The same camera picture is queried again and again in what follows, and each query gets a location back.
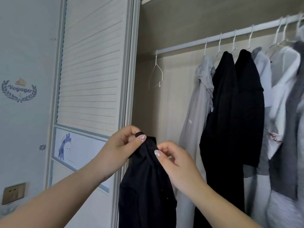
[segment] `fingernail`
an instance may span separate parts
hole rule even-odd
[[[155,150],[154,153],[155,153],[156,157],[159,157],[161,155],[161,152],[158,149]]]
[[[146,141],[146,139],[147,139],[147,136],[146,136],[145,134],[139,136],[139,140],[140,140],[141,142]]]

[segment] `electrical outlet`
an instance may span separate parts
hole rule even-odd
[[[24,198],[25,183],[6,187],[3,191],[2,205]]]

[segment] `wardrobe door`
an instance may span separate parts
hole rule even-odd
[[[49,187],[87,164],[130,123],[139,5],[140,0],[62,0]],[[67,227],[116,227],[125,168],[95,190]]]

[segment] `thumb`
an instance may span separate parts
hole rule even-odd
[[[138,136],[133,141],[129,142],[128,144],[124,145],[123,151],[129,157],[134,151],[144,142],[146,141],[147,136],[145,134]]]
[[[154,151],[158,161],[162,165],[162,167],[165,169],[167,174],[170,176],[171,173],[174,171],[176,166],[173,164],[173,162],[160,150],[155,150]]]

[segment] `laurel wreath decal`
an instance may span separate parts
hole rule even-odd
[[[34,97],[36,97],[37,95],[37,88],[36,86],[32,85],[32,92],[31,94],[29,94],[28,96],[24,97],[24,98],[18,98],[17,96],[13,95],[8,89],[7,89],[7,85],[9,83],[9,80],[7,81],[3,81],[2,82],[2,85],[1,85],[1,90],[2,90],[2,93],[4,93],[4,95],[9,98],[9,99],[12,99],[12,100],[15,100],[17,102],[23,102],[23,101],[30,101],[32,100]]]

